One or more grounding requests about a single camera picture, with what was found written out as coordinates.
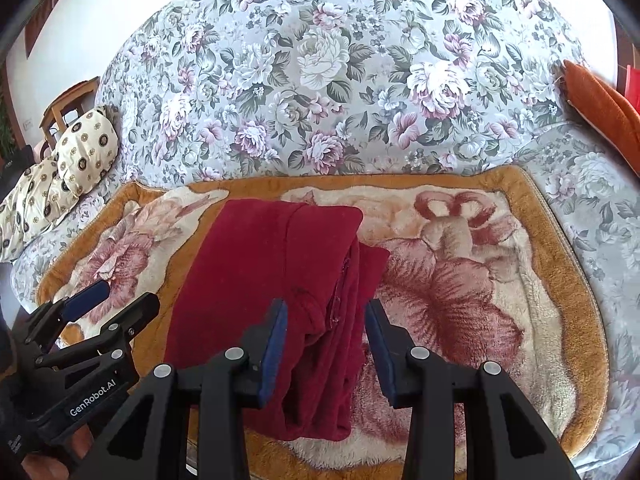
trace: folded clothing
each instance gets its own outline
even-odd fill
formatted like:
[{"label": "folded clothing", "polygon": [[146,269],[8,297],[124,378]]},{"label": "folded clothing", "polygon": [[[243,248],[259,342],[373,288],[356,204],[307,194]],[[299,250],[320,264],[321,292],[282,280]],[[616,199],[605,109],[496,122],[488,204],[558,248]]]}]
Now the folded clothing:
[{"label": "folded clothing", "polygon": [[585,67],[564,61],[567,99],[640,174],[640,114],[631,103]]},{"label": "folded clothing", "polygon": [[118,136],[99,106],[78,117],[50,156],[27,168],[0,204],[0,262],[15,260],[57,226],[91,191],[118,154]]},{"label": "folded clothing", "polygon": [[271,400],[244,422],[279,440],[341,440],[364,364],[364,305],[388,252],[359,243],[359,209],[229,200],[174,304],[164,358],[205,363],[260,323],[273,298],[289,321]]}]

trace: wooden furniture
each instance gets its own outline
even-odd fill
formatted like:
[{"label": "wooden furniture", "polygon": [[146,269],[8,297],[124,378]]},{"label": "wooden furniture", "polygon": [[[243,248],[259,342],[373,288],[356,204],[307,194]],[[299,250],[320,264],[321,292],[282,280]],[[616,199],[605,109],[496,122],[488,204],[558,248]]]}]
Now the wooden furniture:
[{"label": "wooden furniture", "polygon": [[82,109],[82,101],[84,98],[97,91],[99,77],[94,77],[89,81],[82,81],[60,94],[45,110],[40,128],[44,133],[44,138],[49,147],[53,150],[56,145],[56,139],[49,131],[53,124],[57,124],[58,131],[63,133],[66,130],[66,123],[63,117],[71,110],[76,110],[78,116],[84,114]]}]

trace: blue gripper pad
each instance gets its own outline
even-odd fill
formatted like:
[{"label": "blue gripper pad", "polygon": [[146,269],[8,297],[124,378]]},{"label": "blue gripper pad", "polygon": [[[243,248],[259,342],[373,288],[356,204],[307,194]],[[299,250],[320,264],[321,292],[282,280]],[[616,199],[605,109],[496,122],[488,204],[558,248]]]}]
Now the blue gripper pad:
[{"label": "blue gripper pad", "polygon": [[260,407],[263,407],[268,402],[275,388],[284,342],[287,338],[287,304],[282,300],[275,300],[271,307],[277,308],[277,314],[262,356],[262,383],[258,391]]},{"label": "blue gripper pad", "polygon": [[365,329],[367,331],[367,338],[369,339],[369,349],[373,355],[373,362],[376,366],[378,380],[380,381],[380,389],[382,390],[382,394],[388,399],[389,404],[393,406],[396,403],[398,394],[396,391],[396,376],[394,373],[394,362],[389,348],[386,345],[380,320],[378,319],[381,316],[380,311],[382,311],[382,316],[384,317],[382,321],[384,322],[386,320],[386,324],[389,324],[382,304],[378,300],[373,300],[367,303],[366,306]]},{"label": "blue gripper pad", "polygon": [[110,293],[111,287],[105,280],[99,280],[89,285],[66,300],[66,305],[62,310],[62,321],[67,323],[77,321],[84,314],[106,300]]}]

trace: white wall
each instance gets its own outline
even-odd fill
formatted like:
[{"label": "white wall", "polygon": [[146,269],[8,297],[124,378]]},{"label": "white wall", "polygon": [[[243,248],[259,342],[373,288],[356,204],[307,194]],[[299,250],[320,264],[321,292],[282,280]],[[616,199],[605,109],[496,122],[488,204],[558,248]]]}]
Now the white wall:
[{"label": "white wall", "polygon": [[171,0],[59,0],[29,59],[24,32],[6,59],[15,114],[35,146],[44,110],[76,83],[101,76],[124,41]]},{"label": "white wall", "polygon": [[[7,57],[12,101],[22,134],[35,146],[45,108],[76,83],[102,75],[124,41],[171,0],[60,0],[26,59],[24,35]],[[601,0],[550,0],[574,25],[587,61],[615,86],[616,36]]]}]

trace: cream polka dot fabric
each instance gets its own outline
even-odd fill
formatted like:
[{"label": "cream polka dot fabric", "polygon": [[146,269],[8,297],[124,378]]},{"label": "cream polka dot fabric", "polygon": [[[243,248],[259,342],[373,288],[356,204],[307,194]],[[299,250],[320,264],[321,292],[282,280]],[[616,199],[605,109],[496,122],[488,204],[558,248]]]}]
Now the cream polka dot fabric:
[{"label": "cream polka dot fabric", "polygon": [[76,119],[49,157],[25,170],[0,204],[0,261],[24,248],[66,214],[100,182],[118,154],[118,137],[104,107]]}]

